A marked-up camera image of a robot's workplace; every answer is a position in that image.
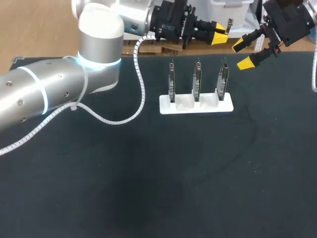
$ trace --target screw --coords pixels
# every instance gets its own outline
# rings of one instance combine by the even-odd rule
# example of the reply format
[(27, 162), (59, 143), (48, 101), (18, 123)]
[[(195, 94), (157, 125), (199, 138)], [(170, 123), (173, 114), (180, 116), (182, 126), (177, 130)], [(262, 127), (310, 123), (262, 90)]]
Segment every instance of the screw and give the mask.
[(137, 30), (137, 29), (138, 29), (138, 26), (137, 26), (137, 25), (132, 25), (132, 26), (131, 26), (131, 28), (132, 28), (132, 30), (134, 30), (134, 31), (135, 31), (135, 30)]
[(18, 101), (18, 106), (21, 107), (21, 106), (23, 106), (23, 104), (24, 104), (24, 101), (20, 99), (20, 100)]

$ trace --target wooden surface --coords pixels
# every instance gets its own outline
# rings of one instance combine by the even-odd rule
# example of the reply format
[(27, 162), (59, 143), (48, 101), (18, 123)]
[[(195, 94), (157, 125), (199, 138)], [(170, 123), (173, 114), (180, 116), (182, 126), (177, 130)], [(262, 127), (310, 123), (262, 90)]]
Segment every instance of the wooden surface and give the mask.
[[(75, 55), (78, 49), (78, 28), (70, 4), (71, 0), (1, 0), (0, 73), (7, 72), (12, 59), (17, 56)], [(236, 40), (230, 39), (227, 44), (215, 47), (193, 42), (187, 50), (178, 52), (178, 55), (232, 53), (231, 46)], [(164, 44), (168, 49), (174, 47)], [(125, 45), (124, 50), (129, 51), (129, 47), (133, 46)], [(305, 38), (288, 48), (282, 47), (282, 50), (313, 51), (314, 43)], [(253, 47), (242, 51), (252, 52)]]

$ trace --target gray robot arm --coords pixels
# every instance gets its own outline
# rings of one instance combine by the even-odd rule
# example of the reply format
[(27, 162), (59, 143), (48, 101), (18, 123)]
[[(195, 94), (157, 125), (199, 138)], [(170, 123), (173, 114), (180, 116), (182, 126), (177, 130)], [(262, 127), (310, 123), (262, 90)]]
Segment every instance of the gray robot arm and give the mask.
[(78, 55), (43, 60), (0, 76), (0, 130), (118, 83), (123, 20), (107, 7), (91, 3), (78, 25)]

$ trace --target metal tool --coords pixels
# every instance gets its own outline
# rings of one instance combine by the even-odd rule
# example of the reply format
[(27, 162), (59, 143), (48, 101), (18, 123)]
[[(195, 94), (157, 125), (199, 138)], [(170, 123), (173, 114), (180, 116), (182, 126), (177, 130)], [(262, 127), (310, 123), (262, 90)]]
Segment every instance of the metal tool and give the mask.
[(193, 96), (195, 102), (200, 100), (200, 89), (202, 82), (202, 65), (198, 61), (195, 65), (194, 75), (193, 75)]
[(226, 31), (224, 32), (226, 35), (229, 35), (229, 32), (230, 32), (230, 30), (231, 30), (232, 25), (233, 25), (233, 19), (232, 19), (232, 18), (229, 18), (229, 20), (228, 20), (228, 25), (227, 25), (227, 29), (226, 29)]
[(168, 94), (171, 103), (175, 103), (175, 67), (174, 61), (169, 63)]
[(228, 84), (228, 78), (229, 78), (229, 67), (227, 64), (226, 58), (221, 61), (221, 68), (218, 75), (218, 82), (217, 82), (217, 93), (219, 101), (224, 100), (224, 95), (226, 93), (226, 88)]

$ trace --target white cable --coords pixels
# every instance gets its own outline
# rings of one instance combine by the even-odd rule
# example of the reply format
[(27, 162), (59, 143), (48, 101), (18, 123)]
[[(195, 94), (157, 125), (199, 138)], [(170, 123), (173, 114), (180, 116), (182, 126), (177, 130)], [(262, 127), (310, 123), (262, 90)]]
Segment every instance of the white cable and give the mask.
[(316, 66), (317, 66), (317, 27), (315, 27), (315, 53), (314, 53), (314, 60), (313, 60), (313, 75), (312, 75), (312, 88), (315, 93), (317, 93), (316, 88)]
[(144, 87), (144, 82), (143, 82), (143, 78), (141, 75), (141, 71), (139, 68), (139, 63), (138, 63), (138, 51), (139, 51), (139, 47), (141, 45), (141, 43), (145, 40), (155, 40), (155, 36), (144, 36), (142, 37), (135, 45), (134, 47), (134, 52), (133, 52), (133, 62), (134, 62), (134, 66), (135, 66), (135, 70), (137, 72), (139, 81), (140, 81), (140, 86), (141, 86), (141, 92), (142, 92), (142, 98), (141, 98), (141, 104), (139, 106), (139, 109), (137, 110), (137, 112), (131, 116), (130, 118), (126, 119), (126, 120), (122, 120), (122, 121), (110, 121), (110, 120), (106, 120), (103, 117), (101, 117), (100, 115), (96, 114), (93, 110), (91, 110), (89, 107), (87, 107), (86, 105), (79, 103), (79, 101), (77, 102), (72, 102), (72, 103), (67, 103), (61, 107), (59, 107), (58, 109), (56, 109), (52, 114), (50, 114), (44, 121), (42, 121), (41, 124), (39, 124), (34, 130), (32, 130), (29, 134), (27, 134), (26, 136), (24, 136), (22, 139), (20, 139), (19, 141), (3, 148), (0, 150), (0, 156), (7, 154), (13, 150), (15, 150), (16, 148), (22, 146), (23, 144), (25, 144), (26, 142), (28, 142), (31, 138), (33, 138), (40, 130), (42, 130), (51, 120), (53, 120), (53, 118), (55, 118), (58, 114), (60, 114), (62, 111), (64, 111), (67, 108), (71, 108), (71, 107), (81, 107), (84, 110), (86, 110), (88, 113), (90, 113), (92, 116), (94, 116), (95, 118), (97, 118), (98, 120), (106, 123), (106, 124), (110, 124), (110, 125), (122, 125), (125, 123), (128, 123), (130, 121), (132, 121), (133, 119), (135, 119), (142, 111), (144, 104), (145, 104), (145, 87)]

